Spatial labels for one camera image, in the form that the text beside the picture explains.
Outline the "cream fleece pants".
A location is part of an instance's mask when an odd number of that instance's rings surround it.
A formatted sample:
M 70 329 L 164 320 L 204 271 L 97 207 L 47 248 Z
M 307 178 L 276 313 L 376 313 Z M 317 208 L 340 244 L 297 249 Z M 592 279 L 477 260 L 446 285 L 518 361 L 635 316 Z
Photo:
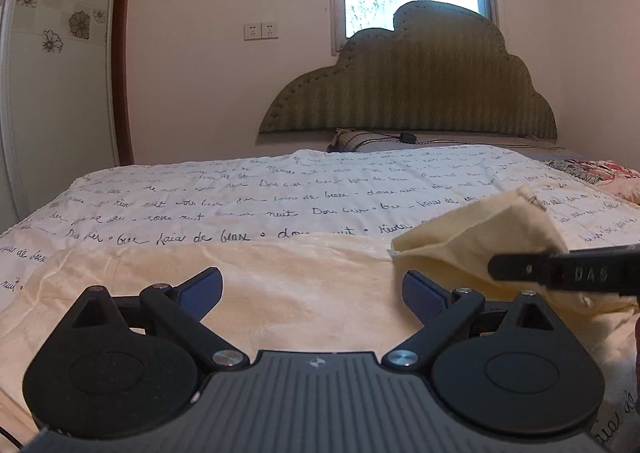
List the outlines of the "cream fleece pants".
M 567 251 L 574 243 L 549 207 L 518 189 L 453 210 L 388 243 L 315 234 L 61 251 L 1 314 L 1 406 L 24 412 L 22 379 L 29 362 L 74 300 L 94 284 L 114 295 L 134 295 L 153 283 L 178 284 L 216 267 L 224 277 L 224 297 L 205 323 L 249 355 L 262 349 L 382 352 L 418 326 L 401 305 L 405 271 L 416 269 L 446 288 L 469 286 L 506 300 L 518 285 L 491 280 L 492 256 Z

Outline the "pile of colourful clothes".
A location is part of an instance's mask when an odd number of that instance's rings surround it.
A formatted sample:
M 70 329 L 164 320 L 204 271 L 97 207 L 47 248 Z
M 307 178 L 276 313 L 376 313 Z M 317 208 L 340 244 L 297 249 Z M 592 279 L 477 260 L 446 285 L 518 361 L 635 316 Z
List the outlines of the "pile of colourful clothes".
M 614 161 L 551 160 L 549 167 L 580 179 L 616 198 L 638 205 L 640 203 L 640 173 Z

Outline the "white script-print bedspread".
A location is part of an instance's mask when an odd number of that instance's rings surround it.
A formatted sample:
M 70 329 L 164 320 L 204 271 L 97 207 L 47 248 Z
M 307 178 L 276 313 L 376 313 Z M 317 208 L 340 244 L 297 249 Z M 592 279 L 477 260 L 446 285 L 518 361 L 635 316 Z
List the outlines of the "white script-print bedspread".
M 127 166 L 80 177 L 2 234 L 1 314 L 54 255 L 73 249 L 166 248 L 338 234 L 392 242 L 479 199 L 525 188 L 573 248 L 634 243 L 639 210 L 514 151 L 471 144 L 407 151 Z M 1 407 L 18 439 L 35 425 Z

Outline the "small black device on bed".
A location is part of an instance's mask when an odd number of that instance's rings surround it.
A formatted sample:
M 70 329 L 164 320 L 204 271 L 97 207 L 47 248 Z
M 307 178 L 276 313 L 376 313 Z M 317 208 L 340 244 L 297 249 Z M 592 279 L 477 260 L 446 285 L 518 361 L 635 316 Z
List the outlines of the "small black device on bed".
M 401 143 L 414 144 L 416 143 L 416 136 L 413 134 L 409 134 L 409 132 L 401 132 L 398 136 L 398 140 Z

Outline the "patterned pillow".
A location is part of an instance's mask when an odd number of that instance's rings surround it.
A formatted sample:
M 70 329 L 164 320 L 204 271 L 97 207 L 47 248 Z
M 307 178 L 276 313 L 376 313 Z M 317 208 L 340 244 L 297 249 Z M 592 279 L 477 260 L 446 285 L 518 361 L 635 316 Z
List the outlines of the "patterned pillow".
M 326 148 L 326 152 L 355 152 L 368 142 L 398 140 L 398 135 L 386 134 L 386 132 L 370 132 L 352 128 L 337 128 L 333 139 Z

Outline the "green padded headboard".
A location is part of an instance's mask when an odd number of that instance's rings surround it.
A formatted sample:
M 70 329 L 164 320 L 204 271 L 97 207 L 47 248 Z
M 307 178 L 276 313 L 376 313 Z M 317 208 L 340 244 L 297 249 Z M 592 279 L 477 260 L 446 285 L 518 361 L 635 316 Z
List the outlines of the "green padded headboard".
M 549 102 L 494 22 L 418 0 L 400 6 L 393 24 L 357 32 L 334 64 L 285 85 L 260 133 L 357 128 L 556 139 Z

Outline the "white wardrobe with flowers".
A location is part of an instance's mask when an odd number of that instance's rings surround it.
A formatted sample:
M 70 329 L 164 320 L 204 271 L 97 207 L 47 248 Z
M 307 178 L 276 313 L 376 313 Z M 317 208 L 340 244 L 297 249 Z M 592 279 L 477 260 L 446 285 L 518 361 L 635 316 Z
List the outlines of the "white wardrobe with flowers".
M 113 0 L 1 0 L 1 227 L 117 163 Z

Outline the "red-brown wooden door frame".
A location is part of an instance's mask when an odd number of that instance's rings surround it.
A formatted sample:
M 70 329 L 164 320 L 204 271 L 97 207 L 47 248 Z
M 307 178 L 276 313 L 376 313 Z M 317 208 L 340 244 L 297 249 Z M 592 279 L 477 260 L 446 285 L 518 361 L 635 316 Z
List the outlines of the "red-brown wooden door frame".
M 127 96 L 127 20 L 129 0 L 113 0 L 111 81 L 114 132 L 120 165 L 134 164 Z

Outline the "white double wall socket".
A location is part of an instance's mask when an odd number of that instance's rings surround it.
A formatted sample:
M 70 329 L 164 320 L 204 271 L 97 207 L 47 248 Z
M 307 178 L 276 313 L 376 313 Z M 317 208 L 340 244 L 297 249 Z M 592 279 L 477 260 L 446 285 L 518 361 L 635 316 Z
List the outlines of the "white double wall socket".
M 276 22 L 254 22 L 243 26 L 243 38 L 245 40 L 277 39 L 278 37 L 278 24 Z

